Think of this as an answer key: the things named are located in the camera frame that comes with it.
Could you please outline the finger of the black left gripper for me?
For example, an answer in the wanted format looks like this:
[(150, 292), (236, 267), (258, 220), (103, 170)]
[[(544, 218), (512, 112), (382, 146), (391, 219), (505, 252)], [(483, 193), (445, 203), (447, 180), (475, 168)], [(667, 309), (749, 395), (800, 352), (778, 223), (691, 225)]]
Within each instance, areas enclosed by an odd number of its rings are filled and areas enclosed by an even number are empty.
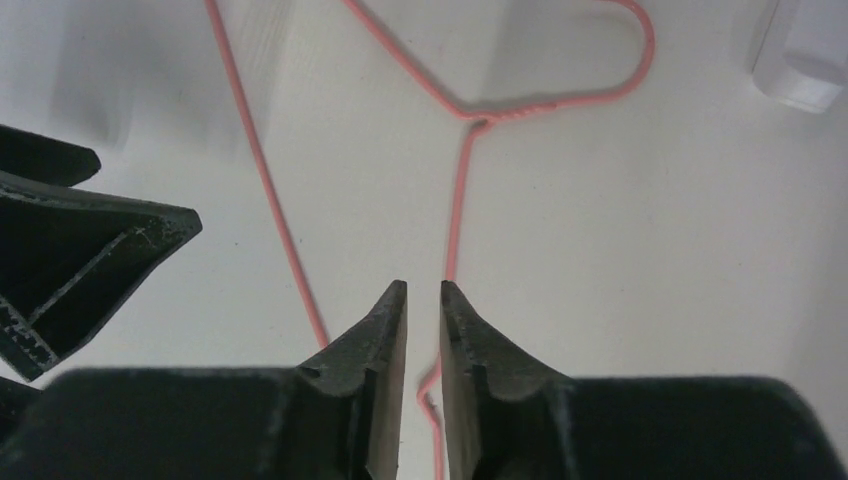
[(48, 185), (73, 187), (100, 169), (100, 159), (91, 148), (1, 126), (2, 172)]
[(1, 176), (1, 358), (31, 382), (202, 230), (190, 208)]

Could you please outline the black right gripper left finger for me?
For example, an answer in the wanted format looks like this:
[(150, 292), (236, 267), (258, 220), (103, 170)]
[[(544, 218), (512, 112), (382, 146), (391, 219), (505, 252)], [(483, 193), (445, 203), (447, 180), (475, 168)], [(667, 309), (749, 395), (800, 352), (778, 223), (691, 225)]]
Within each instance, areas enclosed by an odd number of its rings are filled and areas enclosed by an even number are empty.
[(1, 445), (5, 479), (393, 479), (407, 285), (296, 366), (78, 369)]

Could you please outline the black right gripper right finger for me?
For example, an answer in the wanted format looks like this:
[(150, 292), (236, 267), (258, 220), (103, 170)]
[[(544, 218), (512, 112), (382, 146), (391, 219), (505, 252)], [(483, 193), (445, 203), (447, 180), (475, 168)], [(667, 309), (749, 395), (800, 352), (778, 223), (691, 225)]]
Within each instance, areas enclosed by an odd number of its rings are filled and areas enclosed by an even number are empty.
[(513, 343), (453, 282), (441, 369), (454, 479), (843, 479), (813, 410), (758, 376), (575, 378)]

